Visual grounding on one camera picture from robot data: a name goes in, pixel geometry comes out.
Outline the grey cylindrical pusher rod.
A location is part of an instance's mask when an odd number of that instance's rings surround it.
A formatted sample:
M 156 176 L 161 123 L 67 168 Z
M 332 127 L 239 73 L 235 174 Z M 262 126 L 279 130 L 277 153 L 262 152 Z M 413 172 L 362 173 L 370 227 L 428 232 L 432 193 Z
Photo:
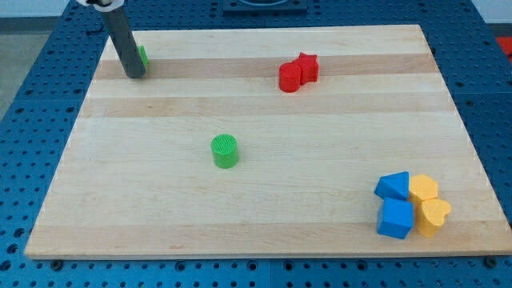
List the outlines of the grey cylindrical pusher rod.
M 123 7 L 101 12 L 105 27 L 128 78 L 141 78 L 146 73 L 138 46 Z

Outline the white rod mount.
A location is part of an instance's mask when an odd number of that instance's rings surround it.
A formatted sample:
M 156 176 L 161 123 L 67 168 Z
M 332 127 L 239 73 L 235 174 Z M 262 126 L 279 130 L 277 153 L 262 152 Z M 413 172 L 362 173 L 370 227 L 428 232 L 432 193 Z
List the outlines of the white rod mount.
M 83 6 L 93 6 L 99 12 L 111 12 L 124 5 L 124 0 L 76 0 Z

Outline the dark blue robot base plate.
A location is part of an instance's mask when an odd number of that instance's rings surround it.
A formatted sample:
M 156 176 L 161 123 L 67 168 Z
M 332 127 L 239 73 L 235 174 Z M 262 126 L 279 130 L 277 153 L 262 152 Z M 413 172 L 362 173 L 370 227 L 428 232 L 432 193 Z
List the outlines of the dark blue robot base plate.
M 308 0 L 223 0 L 224 14 L 277 12 L 304 12 L 308 9 Z

